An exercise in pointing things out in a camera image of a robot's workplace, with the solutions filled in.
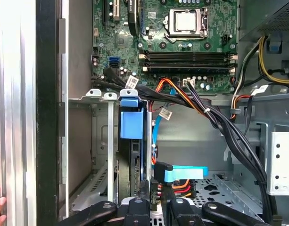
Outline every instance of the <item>blue tab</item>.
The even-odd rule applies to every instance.
[[[121,112],[120,137],[143,139],[143,108],[141,112]]]
[[[173,166],[172,171],[165,170],[164,181],[170,183],[183,179],[204,179],[206,176],[207,166]]]
[[[136,97],[123,97],[120,101],[121,107],[138,107],[139,99]]]

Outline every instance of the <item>ventilation holes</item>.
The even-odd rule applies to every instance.
[[[260,32],[289,32],[289,7],[284,7],[267,24],[262,25]]]
[[[102,182],[102,180],[105,178],[107,174],[107,169],[101,174],[101,176],[98,178],[97,182],[94,184],[94,186],[91,189],[91,192],[95,191],[96,188],[99,186],[99,184]]]

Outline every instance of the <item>metal chassis panel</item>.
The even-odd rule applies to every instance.
[[[0,188],[8,226],[34,226],[38,217],[35,9],[35,1],[0,0]]]

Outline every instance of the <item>black clamp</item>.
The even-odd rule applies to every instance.
[[[267,182],[266,182],[266,181],[260,182],[260,181],[257,181],[257,180],[256,180],[256,181],[254,182],[254,184],[255,184],[255,185],[267,185]]]

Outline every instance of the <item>pcie slot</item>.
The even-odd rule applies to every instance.
[[[119,16],[119,6],[120,6],[120,0],[114,0],[113,2],[113,19],[114,21],[119,21],[120,16]]]
[[[107,26],[108,0],[102,0],[102,25]]]

